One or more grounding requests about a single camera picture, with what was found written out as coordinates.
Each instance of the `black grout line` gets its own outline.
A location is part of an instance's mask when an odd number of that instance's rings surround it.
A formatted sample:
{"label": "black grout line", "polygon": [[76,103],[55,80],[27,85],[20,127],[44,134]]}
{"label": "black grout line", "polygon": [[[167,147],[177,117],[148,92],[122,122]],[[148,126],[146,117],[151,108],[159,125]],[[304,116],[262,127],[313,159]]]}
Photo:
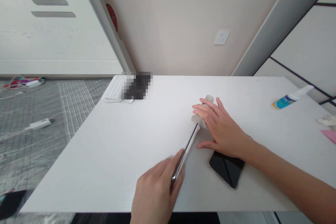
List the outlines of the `black grout line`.
{"label": "black grout line", "polygon": [[293,70],[290,70],[288,67],[286,67],[285,65],[281,64],[279,61],[273,59],[272,57],[269,57],[272,60],[274,60],[276,63],[278,63],[280,66],[282,66],[283,68],[285,68],[286,70],[288,70],[289,72],[291,72],[292,74],[294,74],[296,77],[299,77],[301,80],[303,80],[304,82],[306,82],[309,85],[314,86],[314,88],[319,91],[320,93],[324,94],[325,96],[327,96],[328,98],[332,98],[331,95],[327,94],[326,92],[324,92],[323,90],[319,89],[317,86],[315,86],[313,83],[311,83],[310,81],[307,81],[305,78],[301,77],[300,75],[298,75],[297,73],[295,73]]}
{"label": "black grout line", "polygon": [[316,6],[336,7],[336,3],[316,3]]}
{"label": "black grout line", "polygon": [[333,102],[333,101],[331,102],[331,101],[330,101],[329,103],[330,103],[331,105],[334,105],[334,106],[336,107],[336,103],[335,103],[335,102]]}
{"label": "black grout line", "polygon": [[281,221],[280,221],[280,219],[279,219],[277,213],[276,213],[276,212],[273,212],[273,213],[275,214],[275,217],[276,217],[277,221],[279,222],[279,224],[281,224]]}
{"label": "black grout line", "polygon": [[335,99],[336,99],[336,96],[331,97],[331,98],[329,98],[327,100],[321,101],[319,104],[322,105],[322,104],[327,103],[327,102],[333,102],[333,100],[335,100]]}
{"label": "black grout line", "polygon": [[254,76],[257,72],[258,72],[258,70],[262,67],[262,65],[266,62],[266,60],[268,60],[268,58],[270,58],[271,57],[271,55],[275,52],[275,50],[279,47],[279,45],[281,45],[282,44],[282,42],[287,38],[287,36],[292,32],[292,30],[298,25],[298,23],[300,23],[301,22],[301,20],[303,19],[303,17],[305,16],[305,15],[307,15],[307,13],[310,11],[310,9],[314,6],[314,5],[316,5],[318,2],[317,2],[318,0],[316,0],[315,1],[315,3],[306,11],[306,13],[299,19],[299,21],[293,26],[293,28],[287,33],[287,35],[281,40],[281,42],[278,44],[278,46],[276,46],[276,48],[273,50],[273,52],[271,52],[271,54],[265,59],[265,61],[260,65],[260,67],[255,71],[255,73],[254,74],[252,74],[252,76]]}

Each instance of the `spray bottle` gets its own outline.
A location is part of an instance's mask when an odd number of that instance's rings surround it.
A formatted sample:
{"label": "spray bottle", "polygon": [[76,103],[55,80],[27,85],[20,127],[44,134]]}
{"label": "spray bottle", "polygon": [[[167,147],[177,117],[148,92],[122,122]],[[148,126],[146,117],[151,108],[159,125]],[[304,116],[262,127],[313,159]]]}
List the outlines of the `spray bottle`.
{"label": "spray bottle", "polygon": [[294,93],[290,93],[281,99],[277,100],[276,102],[271,104],[271,108],[274,110],[280,110],[284,107],[287,107],[288,105],[291,105],[292,103],[296,102],[297,100],[300,100],[303,95],[308,93],[310,90],[312,90],[314,86],[307,85],[304,88],[299,89],[298,91]]}

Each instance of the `gray floor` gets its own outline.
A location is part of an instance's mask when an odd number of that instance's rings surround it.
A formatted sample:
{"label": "gray floor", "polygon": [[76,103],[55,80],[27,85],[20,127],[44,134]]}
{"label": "gray floor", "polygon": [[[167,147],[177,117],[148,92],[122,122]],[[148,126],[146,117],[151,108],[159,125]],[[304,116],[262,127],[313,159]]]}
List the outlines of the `gray floor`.
{"label": "gray floor", "polygon": [[[110,81],[110,78],[46,80],[40,87],[24,89],[24,94],[0,100],[0,137],[44,118],[55,119],[48,127],[0,142],[0,194],[12,188],[32,192],[37,187]],[[0,80],[0,86],[7,82]],[[16,92],[2,92],[1,97]],[[0,223],[63,224],[70,223],[72,217],[68,213],[19,213]]]}

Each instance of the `pixelated blur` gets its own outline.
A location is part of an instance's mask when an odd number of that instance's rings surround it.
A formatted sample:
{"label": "pixelated blur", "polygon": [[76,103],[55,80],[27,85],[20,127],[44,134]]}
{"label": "pixelated blur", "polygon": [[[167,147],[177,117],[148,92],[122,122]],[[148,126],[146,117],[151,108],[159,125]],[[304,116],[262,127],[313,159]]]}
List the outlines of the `pixelated blur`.
{"label": "pixelated blur", "polygon": [[152,80],[151,72],[123,72],[125,82],[122,87],[123,100],[143,100]]}

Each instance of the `charging cable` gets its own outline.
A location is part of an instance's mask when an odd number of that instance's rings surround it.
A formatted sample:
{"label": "charging cable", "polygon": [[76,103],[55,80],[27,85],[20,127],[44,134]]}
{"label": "charging cable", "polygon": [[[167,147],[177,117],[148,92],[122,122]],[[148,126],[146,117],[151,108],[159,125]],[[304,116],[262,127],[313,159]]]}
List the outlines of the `charging cable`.
{"label": "charging cable", "polygon": [[22,134],[23,132],[28,131],[28,130],[37,130],[37,129],[40,129],[40,128],[47,127],[50,124],[52,124],[54,121],[55,121],[55,119],[46,118],[46,119],[43,119],[41,121],[33,122],[26,128],[23,128],[21,130],[18,130],[18,131],[12,132],[12,133],[8,133],[8,134],[0,137],[0,141],[4,140],[6,138],[9,138],[9,137],[13,137],[13,136]]}
{"label": "charging cable", "polygon": [[[20,77],[20,81],[18,83],[15,83],[13,84],[13,81],[16,79],[16,77]],[[5,85],[2,89],[0,89],[0,100],[5,100],[5,99],[8,99],[8,98],[12,98],[14,96],[17,96],[17,95],[21,95],[23,94],[24,92],[22,91],[19,91],[11,96],[7,96],[7,97],[1,97],[1,93],[2,91],[4,91],[5,89],[10,89],[10,90],[14,90],[14,89],[19,89],[19,88],[35,88],[35,87],[38,87],[40,85],[42,85],[44,82],[43,79],[41,78],[36,78],[36,79],[27,79],[25,77],[23,77],[22,75],[15,75],[9,82],[8,85]]]}

